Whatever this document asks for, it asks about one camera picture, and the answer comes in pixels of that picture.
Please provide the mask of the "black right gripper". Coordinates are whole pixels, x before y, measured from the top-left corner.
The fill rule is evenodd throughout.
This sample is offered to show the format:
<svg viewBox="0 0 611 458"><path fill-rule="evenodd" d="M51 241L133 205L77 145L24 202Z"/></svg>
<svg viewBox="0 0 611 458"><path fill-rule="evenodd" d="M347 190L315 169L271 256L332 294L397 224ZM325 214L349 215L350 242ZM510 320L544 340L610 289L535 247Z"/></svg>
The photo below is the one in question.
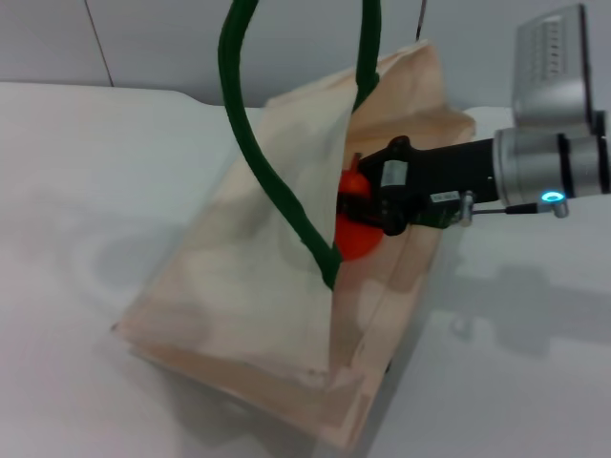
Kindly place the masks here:
<svg viewBox="0 0 611 458"><path fill-rule="evenodd" d="M493 148L484 139L418 150L399 136L358 162L358 172L378 192L380 209L370 198L339 193L336 214L398 236L430 211L452 216L468 193L476 203L496 201Z"/></svg>

